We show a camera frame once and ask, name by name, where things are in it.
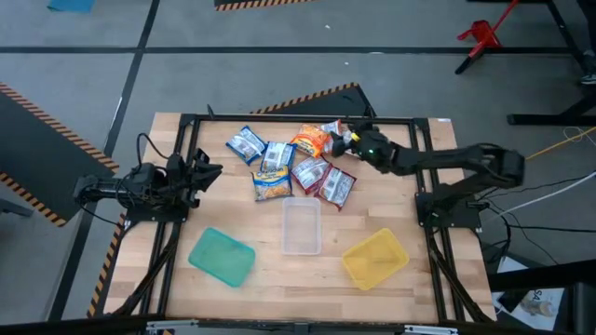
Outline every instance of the orange snack bag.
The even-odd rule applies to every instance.
[[[291,144],[297,144],[298,149],[318,158],[325,148],[329,134],[321,128],[310,125],[302,125],[298,135],[291,140]]]

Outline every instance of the blue snack bag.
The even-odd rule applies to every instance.
[[[287,166],[269,172],[252,172],[256,201],[291,196],[290,171]]]
[[[296,144],[279,143],[270,141],[267,144],[263,162],[261,162],[261,171],[272,171],[284,166],[291,168],[296,155]]]
[[[249,126],[242,128],[232,140],[225,143],[225,146],[232,149],[248,166],[263,155],[267,148],[263,140],[253,133]]]

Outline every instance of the plastic tray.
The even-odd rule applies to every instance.
[[[188,262],[237,288],[254,264],[254,250],[213,228],[207,228],[188,255]]]
[[[320,245],[320,201],[300,197],[284,199],[283,254],[318,255]]]
[[[387,228],[358,243],[342,258],[354,284],[362,290],[374,288],[408,261],[410,257]]]

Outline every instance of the yellow plastic container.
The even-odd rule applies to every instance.
[[[387,228],[344,252],[342,263],[356,287],[374,288],[396,271],[406,266],[410,257],[398,239]]]

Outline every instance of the white paper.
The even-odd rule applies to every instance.
[[[501,274],[523,269],[527,269],[527,267],[509,257],[504,257],[499,263],[497,272]],[[557,314],[559,313],[563,291],[564,288],[531,290],[513,310],[513,313],[502,308],[501,303],[498,301],[503,295],[503,292],[494,292],[493,306],[497,310],[500,310],[499,313],[509,314],[534,329],[553,330]]]

